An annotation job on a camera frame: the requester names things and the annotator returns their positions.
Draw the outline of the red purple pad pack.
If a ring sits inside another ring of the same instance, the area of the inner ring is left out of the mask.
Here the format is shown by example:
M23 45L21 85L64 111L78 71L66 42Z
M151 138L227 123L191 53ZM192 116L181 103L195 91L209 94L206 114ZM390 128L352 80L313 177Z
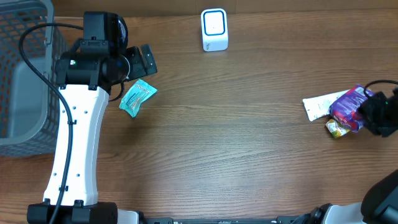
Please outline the red purple pad pack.
M366 124L358 109L367 99L364 87L356 85L331 104L330 115L344 128L358 132Z

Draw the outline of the teal wet wipes pack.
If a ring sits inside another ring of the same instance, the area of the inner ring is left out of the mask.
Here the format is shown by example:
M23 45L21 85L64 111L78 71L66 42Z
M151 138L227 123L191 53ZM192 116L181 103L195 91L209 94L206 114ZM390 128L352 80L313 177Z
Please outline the teal wet wipes pack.
M126 111L132 118L135 118L139 112L141 104L157 93L157 89L138 79L135 84L123 96L119 108Z

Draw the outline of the green juice carton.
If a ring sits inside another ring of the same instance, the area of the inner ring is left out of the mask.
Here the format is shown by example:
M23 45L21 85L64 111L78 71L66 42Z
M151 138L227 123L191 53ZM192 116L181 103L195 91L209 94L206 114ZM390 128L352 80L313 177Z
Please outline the green juice carton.
M325 126L334 138L340 138L350 132L349 129L345 128L341 123L334 119L327 121Z

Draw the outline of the white tube gold cap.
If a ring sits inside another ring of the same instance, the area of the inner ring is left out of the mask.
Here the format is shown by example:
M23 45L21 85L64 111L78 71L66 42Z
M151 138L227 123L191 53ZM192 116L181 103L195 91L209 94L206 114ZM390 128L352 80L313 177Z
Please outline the white tube gold cap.
M309 121L315 121L318 118L329 115L330 106L348 90L330 93L327 95L316 96L313 98L304 98L302 103L307 113Z

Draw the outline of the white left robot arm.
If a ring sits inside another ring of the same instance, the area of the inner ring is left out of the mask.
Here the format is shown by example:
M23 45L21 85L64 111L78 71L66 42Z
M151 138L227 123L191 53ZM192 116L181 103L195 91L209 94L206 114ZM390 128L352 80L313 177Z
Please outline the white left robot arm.
M101 123L115 85L132 82L118 95L120 107L136 116L156 90L144 81L157 66L148 45L128 46L124 19L111 12L86 12L83 37L55 62L49 88L60 100L52 175L41 203L29 205L29 223L140 224L143 214L100 202L96 163Z

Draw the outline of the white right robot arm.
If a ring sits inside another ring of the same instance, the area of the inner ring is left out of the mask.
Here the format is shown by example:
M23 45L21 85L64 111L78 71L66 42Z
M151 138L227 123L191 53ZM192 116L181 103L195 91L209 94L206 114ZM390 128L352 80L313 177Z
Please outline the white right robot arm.
M373 134L388 137L397 131L397 90L388 98L383 92L366 91L359 114ZM397 171L375 184L361 203L324 204L291 223L397 223Z

